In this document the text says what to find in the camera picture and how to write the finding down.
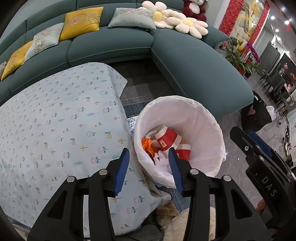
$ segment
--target red paper cup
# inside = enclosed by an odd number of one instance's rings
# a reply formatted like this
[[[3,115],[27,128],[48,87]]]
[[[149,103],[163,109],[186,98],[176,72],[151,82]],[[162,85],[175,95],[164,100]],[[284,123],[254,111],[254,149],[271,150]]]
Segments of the red paper cup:
[[[167,126],[162,126],[159,132],[155,134],[155,138],[157,139],[160,148],[163,151],[168,152],[171,147],[174,147],[175,149],[178,147],[182,137]]]
[[[180,144],[176,149],[176,153],[180,159],[188,161],[190,156],[190,150],[191,150],[191,145]]]

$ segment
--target orange paper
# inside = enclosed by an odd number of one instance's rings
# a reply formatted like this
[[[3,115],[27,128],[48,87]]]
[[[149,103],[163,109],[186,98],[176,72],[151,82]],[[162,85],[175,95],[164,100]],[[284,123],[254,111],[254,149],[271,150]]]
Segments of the orange paper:
[[[143,150],[146,151],[152,159],[154,158],[155,153],[158,152],[158,150],[152,145],[152,140],[148,138],[142,139],[142,147]]]

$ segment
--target light blue pillow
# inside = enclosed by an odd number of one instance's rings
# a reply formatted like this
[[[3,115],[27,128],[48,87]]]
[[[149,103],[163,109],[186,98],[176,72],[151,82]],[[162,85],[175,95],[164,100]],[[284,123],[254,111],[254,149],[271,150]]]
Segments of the light blue pillow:
[[[116,8],[108,27],[135,27],[148,31],[156,29],[151,10],[122,7]]]
[[[58,23],[37,33],[34,36],[33,42],[25,55],[25,61],[40,53],[41,51],[51,46],[57,45],[59,43],[59,35],[61,34],[63,26],[64,23]]]

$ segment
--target white plastic bag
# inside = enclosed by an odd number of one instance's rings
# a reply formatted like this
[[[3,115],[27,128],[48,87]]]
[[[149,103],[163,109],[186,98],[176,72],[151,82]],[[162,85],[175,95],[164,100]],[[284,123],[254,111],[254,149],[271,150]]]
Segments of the white plastic bag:
[[[266,109],[271,117],[271,120],[274,121],[276,119],[276,113],[274,113],[274,107],[270,105],[270,106],[266,106]]]
[[[159,97],[139,114],[134,133],[138,161],[155,182],[176,188],[173,176],[156,167],[142,148],[145,135],[166,125],[182,136],[182,143],[192,145],[189,163],[207,176],[214,177],[226,159],[223,134],[213,115],[197,101],[181,96]]]

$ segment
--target yellow pillow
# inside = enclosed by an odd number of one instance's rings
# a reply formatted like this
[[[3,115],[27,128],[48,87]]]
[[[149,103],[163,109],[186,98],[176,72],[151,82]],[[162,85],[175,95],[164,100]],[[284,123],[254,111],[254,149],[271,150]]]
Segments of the yellow pillow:
[[[26,43],[25,45],[20,47],[18,50],[13,52],[13,54],[9,58],[9,61],[6,64],[1,80],[3,80],[6,76],[8,76],[13,71],[15,71],[22,64],[24,64],[25,55],[28,49],[30,48],[32,42],[33,40]]]
[[[93,7],[67,13],[59,41],[98,31],[103,8]]]

